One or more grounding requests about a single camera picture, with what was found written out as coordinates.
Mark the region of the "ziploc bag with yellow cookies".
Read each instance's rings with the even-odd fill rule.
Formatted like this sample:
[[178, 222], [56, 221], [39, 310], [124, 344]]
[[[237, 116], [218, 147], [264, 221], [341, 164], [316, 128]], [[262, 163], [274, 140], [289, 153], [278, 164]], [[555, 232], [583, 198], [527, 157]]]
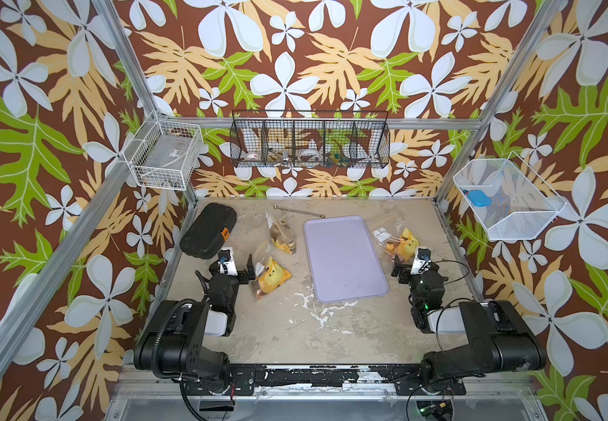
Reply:
[[252, 290], [258, 300], [279, 289], [282, 284], [292, 277], [292, 273], [272, 257], [266, 260], [265, 265], [260, 263], [258, 266], [261, 271], [257, 278], [251, 281]]

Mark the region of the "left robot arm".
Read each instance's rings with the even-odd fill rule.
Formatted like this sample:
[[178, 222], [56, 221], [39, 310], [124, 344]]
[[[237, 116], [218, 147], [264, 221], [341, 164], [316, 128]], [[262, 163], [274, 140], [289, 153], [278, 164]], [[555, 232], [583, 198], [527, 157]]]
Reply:
[[203, 345], [206, 337], [228, 337], [236, 319], [239, 287], [257, 278], [251, 257], [233, 270], [228, 249], [209, 267], [211, 277], [195, 275], [203, 296], [165, 300], [158, 305], [135, 347], [133, 364], [160, 380], [170, 380], [192, 395], [225, 395], [233, 387], [227, 354]]

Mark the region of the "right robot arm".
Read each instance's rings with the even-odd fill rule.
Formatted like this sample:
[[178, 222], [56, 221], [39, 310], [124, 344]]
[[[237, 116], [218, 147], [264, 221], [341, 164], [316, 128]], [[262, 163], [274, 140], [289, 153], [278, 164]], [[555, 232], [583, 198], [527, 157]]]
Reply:
[[469, 298], [443, 304], [447, 280], [434, 261], [407, 264], [395, 258], [391, 276], [409, 286], [410, 312], [422, 333], [436, 336], [439, 349], [423, 356], [418, 383], [429, 393], [451, 389], [466, 377], [541, 370], [547, 363], [540, 345], [507, 300]]

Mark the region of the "ziploc bag right with yellow toy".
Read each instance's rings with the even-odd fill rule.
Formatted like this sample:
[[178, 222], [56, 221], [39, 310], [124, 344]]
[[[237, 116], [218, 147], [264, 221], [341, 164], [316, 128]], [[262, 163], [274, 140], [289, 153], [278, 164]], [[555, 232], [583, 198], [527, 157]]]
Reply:
[[392, 233], [389, 226], [380, 224], [372, 228], [371, 233], [383, 251], [391, 259], [397, 257], [400, 262], [413, 260], [421, 246], [420, 241], [409, 228], [402, 228], [398, 233]]

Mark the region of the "ziploc bag with brown items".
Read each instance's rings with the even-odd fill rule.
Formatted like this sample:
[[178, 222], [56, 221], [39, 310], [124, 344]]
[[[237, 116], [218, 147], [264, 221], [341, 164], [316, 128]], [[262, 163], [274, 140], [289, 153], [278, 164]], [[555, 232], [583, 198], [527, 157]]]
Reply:
[[284, 219], [276, 219], [272, 214], [267, 213], [266, 220], [269, 228], [270, 238], [274, 247], [286, 254], [296, 253], [295, 233]]

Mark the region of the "lavender plastic tray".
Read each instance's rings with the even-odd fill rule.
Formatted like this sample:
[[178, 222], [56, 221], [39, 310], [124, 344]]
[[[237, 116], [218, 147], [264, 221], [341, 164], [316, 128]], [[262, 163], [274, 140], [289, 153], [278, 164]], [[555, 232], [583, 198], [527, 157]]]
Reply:
[[336, 303], [388, 293], [365, 219], [346, 216], [309, 220], [303, 224], [303, 233], [318, 301]]

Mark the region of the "black hard case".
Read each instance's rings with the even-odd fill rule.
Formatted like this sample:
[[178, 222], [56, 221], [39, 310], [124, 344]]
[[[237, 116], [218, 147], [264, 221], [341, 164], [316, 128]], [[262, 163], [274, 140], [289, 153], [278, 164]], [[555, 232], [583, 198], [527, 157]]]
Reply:
[[182, 236], [181, 251], [209, 260], [220, 251], [237, 223], [237, 212], [228, 205], [209, 203]]

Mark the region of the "metal rod tool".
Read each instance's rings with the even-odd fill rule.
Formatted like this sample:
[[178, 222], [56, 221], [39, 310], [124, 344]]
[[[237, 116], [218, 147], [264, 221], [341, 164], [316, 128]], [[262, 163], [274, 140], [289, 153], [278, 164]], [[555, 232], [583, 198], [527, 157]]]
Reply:
[[308, 210], [288, 208], [288, 207], [283, 207], [283, 206], [279, 206], [279, 205], [274, 205], [273, 208], [274, 208], [274, 210], [277, 210], [277, 211], [296, 213], [296, 214], [306, 215], [306, 216], [314, 217], [314, 218], [318, 218], [318, 219], [326, 219], [326, 216], [324, 214], [309, 212]]

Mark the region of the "blue object in basket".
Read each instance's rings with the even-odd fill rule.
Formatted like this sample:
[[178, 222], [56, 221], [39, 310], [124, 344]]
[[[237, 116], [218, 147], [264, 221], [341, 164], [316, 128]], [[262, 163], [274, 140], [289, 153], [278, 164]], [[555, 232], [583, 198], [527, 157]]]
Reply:
[[471, 205], [475, 207], [490, 207], [493, 204], [491, 196], [488, 196], [484, 191], [475, 189], [474, 191], [466, 191], [465, 196]]

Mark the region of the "white mesh basket right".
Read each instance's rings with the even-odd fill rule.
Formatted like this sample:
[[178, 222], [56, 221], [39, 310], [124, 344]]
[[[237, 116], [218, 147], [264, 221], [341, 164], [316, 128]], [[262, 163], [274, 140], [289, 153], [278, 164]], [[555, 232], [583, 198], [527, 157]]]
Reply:
[[[491, 241], [535, 240], [567, 207], [567, 200], [516, 153], [472, 159], [453, 181]], [[475, 189], [491, 196], [493, 204], [471, 205], [465, 192]]]

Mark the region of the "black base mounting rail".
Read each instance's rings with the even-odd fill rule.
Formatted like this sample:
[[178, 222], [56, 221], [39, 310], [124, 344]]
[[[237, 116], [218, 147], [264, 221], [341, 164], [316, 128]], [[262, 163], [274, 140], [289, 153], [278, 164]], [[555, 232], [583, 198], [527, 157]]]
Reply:
[[356, 385], [386, 387], [399, 396], [425, 396], [446, 393], [464, 396], [462, 380], [426, 382], [418, 364], [379, 365], [265, 365], [232, 364], [225, 389], [208, 381], [185, 380], [183, 391], [188, 396], [256, 396], [262, 389], [294, 389], [305, 391], [331, 389], [342, 391]]

